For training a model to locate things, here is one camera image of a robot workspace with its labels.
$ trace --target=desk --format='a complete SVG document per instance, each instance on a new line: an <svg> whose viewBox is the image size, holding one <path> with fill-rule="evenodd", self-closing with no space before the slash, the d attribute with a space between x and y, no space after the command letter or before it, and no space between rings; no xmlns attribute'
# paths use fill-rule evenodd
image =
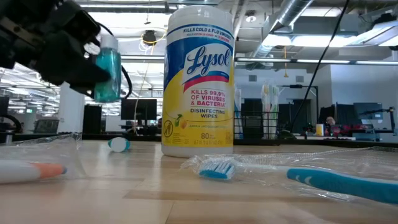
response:
<svg viewBox="0 0 398 224"><path fill-rule="evenodd" d="M396 223L392 207L365 207L304 197L261 185L205 180L180 170L160 143L132 142L109 153L106 141L84 141L88 179L0 185L1 224ZM239 146L236 153L319 152L326 146Z"/></svg>
<svg viewBox="0 0 398 224"><path fill-rule="evenodd" d="M305 139L304 136L295 136L298 140L303 140ZM333 140L336 139L336 137L333 136L307 136L307 140ZM355 141L355 137L339 137L337 140L351 140Z"/></svg>

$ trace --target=lysol logo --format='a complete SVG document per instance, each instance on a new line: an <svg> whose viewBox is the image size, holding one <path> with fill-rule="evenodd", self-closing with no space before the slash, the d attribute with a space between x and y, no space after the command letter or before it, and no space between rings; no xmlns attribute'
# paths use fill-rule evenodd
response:
<svg viewBox="0 0 398 224"><path fill-rule="evenodd" d="M223 44L208 44L189 52L184 65L184 91L203 82L228 83L231 54L231 50Z"/></svg>

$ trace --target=yellow label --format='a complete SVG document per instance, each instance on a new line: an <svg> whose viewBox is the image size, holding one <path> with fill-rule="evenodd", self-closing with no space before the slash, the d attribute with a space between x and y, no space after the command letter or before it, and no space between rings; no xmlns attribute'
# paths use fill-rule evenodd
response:
<svg viewBox="0 0 398 224"><path fill-rule="evenodd" d="M167 36L162 143L233 145L233 36L206 24Z"/></svg>

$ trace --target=lemon illustration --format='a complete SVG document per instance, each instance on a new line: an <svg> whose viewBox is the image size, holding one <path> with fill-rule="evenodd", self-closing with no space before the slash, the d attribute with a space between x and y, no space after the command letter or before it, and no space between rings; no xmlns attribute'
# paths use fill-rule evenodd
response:
<svg viewBox="0 0 398 224"><path fill-rule="evenodd" d="M181 128L185 129L187 127L187 120L182 117L182 114L178 114L178 118L174 122L174 126L178 127L181 124Z"/></svg>

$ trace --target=bottle cap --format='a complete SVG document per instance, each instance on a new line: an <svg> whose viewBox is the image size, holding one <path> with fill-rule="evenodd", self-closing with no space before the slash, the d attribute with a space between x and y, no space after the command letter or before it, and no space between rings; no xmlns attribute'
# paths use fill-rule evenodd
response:
<svg viewBox="0 0 398 224"><path fill-rule="evenodd" d="M114 36L112 35L103 35L101 37L101 48L111 48L118 50L119 42Z"/></svg>
<svg viewBox="0 0 398 224"><path fill-rule="evenodd" d="M124 152L130 148L130 142L122 137L116 137L109 140L108 145L114 152Z"/></svg>

